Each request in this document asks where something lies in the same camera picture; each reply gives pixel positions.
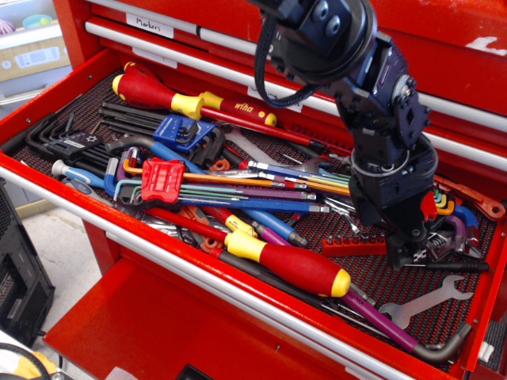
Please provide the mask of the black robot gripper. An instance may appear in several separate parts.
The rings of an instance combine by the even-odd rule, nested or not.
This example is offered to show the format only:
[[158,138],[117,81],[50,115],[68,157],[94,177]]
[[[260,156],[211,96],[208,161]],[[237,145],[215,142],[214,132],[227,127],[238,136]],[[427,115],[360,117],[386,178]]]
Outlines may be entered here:
[[421,205],[433,189],[437,165],[436,150],[424,135],[390,165],[366,161],[353,151],[349,189],[356,214],[365,226],[384,221],[395,232],[386,242],[387,263],[395,271],[427,257]]

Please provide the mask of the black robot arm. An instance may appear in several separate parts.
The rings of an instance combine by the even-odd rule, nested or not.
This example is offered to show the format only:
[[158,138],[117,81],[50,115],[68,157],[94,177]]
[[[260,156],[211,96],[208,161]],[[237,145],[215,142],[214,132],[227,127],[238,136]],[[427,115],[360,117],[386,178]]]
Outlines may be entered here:
[[424,136],[429,109],[395,42],[367,1],[259,1],[255,86],[274,108],[330,95],[353,136],[349,188],[364,224],[386,222],[393,269],[425,250],[435,218],[438,156]]

